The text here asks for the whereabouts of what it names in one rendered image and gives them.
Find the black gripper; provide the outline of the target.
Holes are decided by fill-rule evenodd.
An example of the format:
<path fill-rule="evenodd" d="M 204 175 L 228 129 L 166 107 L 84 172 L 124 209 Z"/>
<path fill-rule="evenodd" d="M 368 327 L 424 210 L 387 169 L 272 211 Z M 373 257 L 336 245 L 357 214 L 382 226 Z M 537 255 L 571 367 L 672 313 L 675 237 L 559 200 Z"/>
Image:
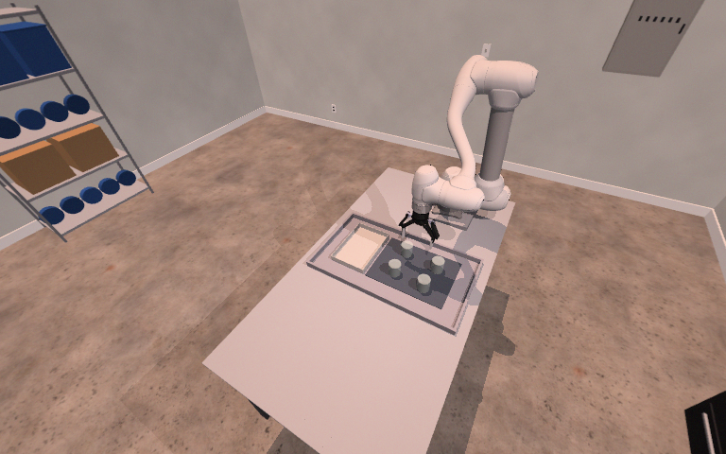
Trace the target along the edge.
<path fill-rule="evenodd" d="M 409 217 L 411 217 L 412 220 L 404 223 L 406 221 L 406 219 Z M 428 234 L 430 235 L 431 241 L 430 241 L 429 249 L 431 249 L 435 239 L 438 239 L 440 235 L 439 235 L 438 229 L 436 227 L 435 220 L 434 219 L 430 220 L 428 217 L 429 217 L 429 213 L 418 214 L 413 211 L 412 214 L 410 214 L 410 212 L 408 211 L 406 213 L 406 216 L 399 223 L 399 226 L 402 227 L 402 238 L 404 238 L 406 235 L 406 227 L 410 224 L 416 223 L 417 225 L 423 226 L 425 228 L 425 230 L 428 232 Z M 430 223 L 431 227 L 429 226 L 428 222 Z"/>

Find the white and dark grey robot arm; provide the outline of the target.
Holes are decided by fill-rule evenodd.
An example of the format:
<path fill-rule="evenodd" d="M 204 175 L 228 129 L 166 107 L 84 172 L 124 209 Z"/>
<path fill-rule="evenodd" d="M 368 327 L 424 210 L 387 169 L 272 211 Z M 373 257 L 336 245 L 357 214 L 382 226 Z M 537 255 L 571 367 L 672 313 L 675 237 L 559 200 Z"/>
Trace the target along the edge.
<path fill-rule="evenodd" d="M 505 209 L 510 189 L 500 174 L 514 109 L 537 86 L 538 70 L 519 61 L 488 61 L 481 55 L 467 60 L 456 78 L 447 113 L 447 127 L 461 161 L 441 177 L 433 166 L 420 166 L 412 182 L 412 210 L 462 218 L 462 212 Z M 462 116 L 475 97 L 488 95 L 491 105 L 480 172 L 462 126 Z M 484 201 L 484 202 L 483 202 Z"/>

